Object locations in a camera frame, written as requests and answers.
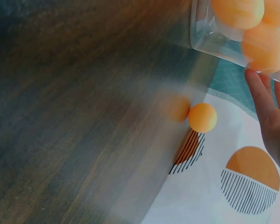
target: orange half circle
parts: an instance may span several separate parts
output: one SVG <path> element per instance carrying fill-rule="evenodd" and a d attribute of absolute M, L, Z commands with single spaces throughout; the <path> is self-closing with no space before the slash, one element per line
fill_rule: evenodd
<path fill-rule="evenodd" d="M 229 159 L 227 169 L 246 175 L 262 184 L 279 191 L 278 170 L 265 151 L 257 147 L 244 147 Z"/>

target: orange ping pong ball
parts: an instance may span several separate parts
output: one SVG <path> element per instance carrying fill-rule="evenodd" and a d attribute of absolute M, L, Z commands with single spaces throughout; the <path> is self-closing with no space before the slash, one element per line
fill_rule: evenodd
<path fill-rule="evenodd" d="M 194 131 L 206 133 L 216 126 L 217 112 L 211 105 L 201 103 L 190 109 L 188 119 Z"/>
<path fill-rule="evenodd" d="M 182 95 L 168 97 L 162 104 L 162 114 L 173 122 L 183 122 L 190 110 L 190 101 Z"/>
<path fill-rule="evenodd" d="M 265 0 L 265 14 L 262 21 L 280 27 L 280 0 Z"/>
<path fill-rule="evenodd" d="M 215 16 L 230 27 L 251 29 L 264 15 L 264 0 L 211 0 Z"/>
<path fill-rule="evenodd" d="M 260 23 L 245 31 L 241 43 L 248 67 L 270 75 L 280 70 L 280 30 Z"/>

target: motion-blurred ball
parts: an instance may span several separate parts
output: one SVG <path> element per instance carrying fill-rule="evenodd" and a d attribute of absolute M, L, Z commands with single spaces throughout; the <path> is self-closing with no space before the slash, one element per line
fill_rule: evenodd
<path fill-rule="evenodd" d="M 170 96 L 161 107 L 162 114 L 173 122 L 183 122 L 190 110 L 190 101 L 182 95 Z"/>
<path fill-rule="evenodd" d="M 215 16 L 228 26 L 251 29 L 264 15 L 264 0 L 211 0 Z"/>
<path fill-rule="evenodd" d="M 190 109 L 189 115 L 190 127 L 199 133 L 211 131 L 217 123 L 217 112 L 209 104 L 201 103 Z"/>
<path fill-rule="evenodd" d="M 280 0 L 265 0 L 263 22 L 280 27 Z"/>
<path fill-rule="evenodd" d="M 272 74 L 280 70 L 280 30 L 260 23 L 245 31 L 242 51 L 249 68 Z"/>

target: hand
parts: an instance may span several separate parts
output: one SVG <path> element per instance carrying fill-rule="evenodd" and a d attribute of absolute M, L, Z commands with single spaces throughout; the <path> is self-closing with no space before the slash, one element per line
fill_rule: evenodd
<path fill-rule="evenodd" d="M 245 78 L 254 100 L 264 144 L 280 167 L 280 83 L 274 84 L 277 108 L 273 100 L 269 77 L 246 69 Z"/>

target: striped semicircle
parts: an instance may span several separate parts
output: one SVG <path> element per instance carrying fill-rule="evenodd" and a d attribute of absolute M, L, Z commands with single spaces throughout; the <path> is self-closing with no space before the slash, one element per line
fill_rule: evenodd
<path fill-rule="evenodd" d="M 221 173 L 221 190 L 239 213 L 257 215 L 272 206 L 280 188 L 278 170 L 269 155 L 257 147 L 236 151 Z"/>
<path fill-rule="evenodd" d="M 204 133 L 197 133 L 190 130 L 169 174 L 183 172 L 198 161 L 204 149 L 204 141 Z"/>

